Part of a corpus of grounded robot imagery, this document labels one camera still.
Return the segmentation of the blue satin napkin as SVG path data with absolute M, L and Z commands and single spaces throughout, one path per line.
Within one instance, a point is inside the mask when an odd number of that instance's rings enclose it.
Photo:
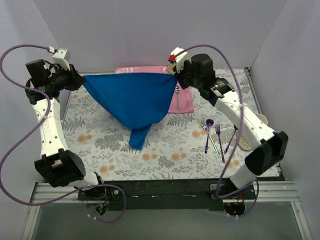
M 84 76 L 84 88 L 119 123 L 131 130 L 129 146 L 142 150 L 153 124 L 169 112 L 177 85 L 166 73 L 120 73 Z

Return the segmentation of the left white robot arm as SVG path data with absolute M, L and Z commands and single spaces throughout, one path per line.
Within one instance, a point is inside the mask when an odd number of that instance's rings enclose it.
M 47 65 L 43 59 L 27 63 L 31 76 L 26 86 L 26 95 L 35 111 L 41 138 L 40 159 L 34 162 L 35 169 L 52 187 L 72 185 L 75 189 L 84 188 L 84 194 L 95 200 L 106 196 L 106 187 L 96 172 L 86 171 L 82 159 L 71 152 L 64 138 L 59 102 L 62 90 L 76 91 L 85 82 L 70 66 L 63 69 L 59 64 Z

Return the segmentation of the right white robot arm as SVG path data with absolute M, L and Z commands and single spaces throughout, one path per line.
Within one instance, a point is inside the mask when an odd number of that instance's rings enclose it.
M 237 199 L 245 189 L 265 171 L 284 158 L 288 135 L 276 132 L 264 124 L 248 107 L 240 102 L 240 91 L 235 90 L 226 79 L 216 77 L 213 61 L 207 54 L 192 57 L 188 53 L 171 54 L 169 60 L 175 63 L 175 74 L 180 86 L 193 87 L 213 107 L 222 112 L 244 136 L 252 152 L 245 157 L 244 164 L 225 184 L 218 184 L 217 198 Z

